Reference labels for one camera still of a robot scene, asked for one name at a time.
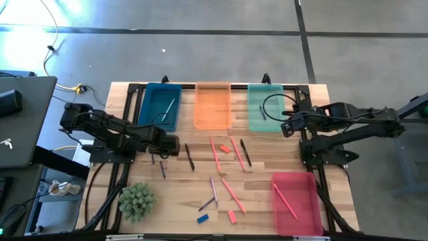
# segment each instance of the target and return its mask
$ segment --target pink eraser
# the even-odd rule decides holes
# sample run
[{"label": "pink eraser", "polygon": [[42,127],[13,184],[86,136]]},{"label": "pink eraser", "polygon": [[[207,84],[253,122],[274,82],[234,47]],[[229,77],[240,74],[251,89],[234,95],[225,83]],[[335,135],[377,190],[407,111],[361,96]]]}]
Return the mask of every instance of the pink eraser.
[{"label": "pink eraser", "polygon": [[230,222],[232,222],[232,224],[236,223],[236,217],[233,210],[229,210],[227,213],[229,214]]},{"label": "pink eraser", "polygon": [[226,153],[229,153],[229,152],[230,152],[230,149],[229,149],[229,148],[227,148],[225,145],[222,145],[222,146],[220,147],[220,149],[221,149],[222,151],[226,152]]}]

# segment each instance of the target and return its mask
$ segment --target purple marker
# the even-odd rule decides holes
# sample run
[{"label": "purple marker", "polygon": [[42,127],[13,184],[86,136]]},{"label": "purple marker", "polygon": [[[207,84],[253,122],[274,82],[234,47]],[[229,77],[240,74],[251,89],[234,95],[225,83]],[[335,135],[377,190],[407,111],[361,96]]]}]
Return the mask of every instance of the purple marker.
[{"label": "purple marker", "polygon": [[214,180],[212,177],[210,177],[209,179],[211,180],[211,187],[213,188],[213,192],[214,192],[215,205],[218,207],[219,206],[219,200],[217,199],[217,193],[215,192]]}]

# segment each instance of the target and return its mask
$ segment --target black mouse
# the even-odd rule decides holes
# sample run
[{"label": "black mouse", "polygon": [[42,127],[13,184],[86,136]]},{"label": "black mouse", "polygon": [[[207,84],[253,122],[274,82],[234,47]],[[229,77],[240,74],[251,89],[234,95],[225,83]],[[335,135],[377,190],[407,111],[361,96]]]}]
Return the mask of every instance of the black mouse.
[{"label": "black mouse", "polygon": [[18,228],[18,225],[26,212],[27,208],[25,208],[22,204],[15,204],[11,206],[5,212],[5,214],[0,217],[0,232],[2,232],[1,236],[5,238],[12,236],[16,232],[16,229]]}]

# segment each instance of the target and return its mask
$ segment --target eraser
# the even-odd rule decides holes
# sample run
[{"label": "eraser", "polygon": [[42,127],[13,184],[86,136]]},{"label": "eraser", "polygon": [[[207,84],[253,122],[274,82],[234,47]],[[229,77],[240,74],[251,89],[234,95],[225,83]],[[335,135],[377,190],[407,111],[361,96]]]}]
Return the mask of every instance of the eraser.
[{"label": "eraser", "polygon": [[222,145],[222,146],[220,147],[220,149],[221,149],[222,151],[226,152],[226,153],[229,153],[229,152],[230,152],[230,149],[229,149],[229,148],[227,148],[225,145]]},{"label": "eraser", "polygon": [[205,222],[205,221],[207,221],[208,220],[208,214],[205,214],[204,216],[202,216],[202,217],[200,217],[200,218],[198,218],[198,224],[200,224],[200,223],[203,223],[203,222]]},{"label": "eraser", "polygon": [[232,224],[236,223],[236,217],[233,210],[229,210],[227,213],[229,214],[230,222],[232,222]]}]

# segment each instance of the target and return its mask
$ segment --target orange bin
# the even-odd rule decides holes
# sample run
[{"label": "orange bin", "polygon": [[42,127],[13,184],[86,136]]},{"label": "orange bin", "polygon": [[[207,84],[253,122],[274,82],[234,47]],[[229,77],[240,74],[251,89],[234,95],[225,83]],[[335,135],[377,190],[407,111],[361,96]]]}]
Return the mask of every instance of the orange bin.
[{"label": "orange bin", "polygon": [[231,127],[230,82],[198,82],[195,87],[193,124],[201,130]]}]

